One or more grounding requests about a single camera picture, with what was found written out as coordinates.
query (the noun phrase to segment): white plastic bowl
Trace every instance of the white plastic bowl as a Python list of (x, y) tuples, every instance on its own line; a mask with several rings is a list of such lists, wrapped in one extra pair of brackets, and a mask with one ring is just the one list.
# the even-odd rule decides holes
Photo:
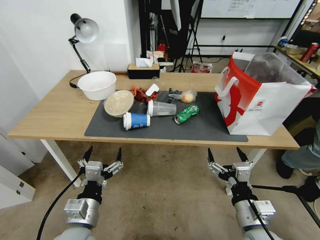
[(108, 98), (116, 91), (116, 75), (112, 72), (92, 72), (81, 77), (78, 87), (87, 98), (99, 101)]

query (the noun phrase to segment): whiteboard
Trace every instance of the whiteboard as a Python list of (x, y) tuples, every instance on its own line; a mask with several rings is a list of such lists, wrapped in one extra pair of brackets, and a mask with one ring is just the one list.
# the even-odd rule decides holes
[(202, 18), (291, 18), (300, 0), (204, 0)]

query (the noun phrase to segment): crushed soda can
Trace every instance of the crushed soda can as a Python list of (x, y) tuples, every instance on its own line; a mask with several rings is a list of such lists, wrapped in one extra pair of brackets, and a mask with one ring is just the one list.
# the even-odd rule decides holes
[(180, 125), (185, 121), (187, 121), (189, 118), (191, 118), (191, 116), (196, 115), (198, 113), (199, 113), (199, 107), (197, 105), (190, 105), (182, 112), (177, 113), (174, 116), (174, 121)]

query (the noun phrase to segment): plastic cup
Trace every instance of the plastic cup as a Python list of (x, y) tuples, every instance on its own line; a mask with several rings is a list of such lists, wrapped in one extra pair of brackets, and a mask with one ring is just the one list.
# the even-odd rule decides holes
[(131, 128), (143, 128), (150, 126), (150, 116), (138, 113), (126, 112), (123, 115), (123, 127), (128, 131)]
[(148, 103), (147, 114), (152, 116), (175, 115), (177, 106), (171, 103), (154, 102), (150, 100)]

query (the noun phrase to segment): lamp shade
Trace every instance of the lamp shade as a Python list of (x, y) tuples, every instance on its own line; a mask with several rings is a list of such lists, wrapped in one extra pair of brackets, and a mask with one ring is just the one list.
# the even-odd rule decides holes
[(99, 27), (95, 21), (82, 18), (76, 13), (71, 15), (70, 20), (74, 24), (74, 32), (80, 42), (90, 43), (97, 38)]

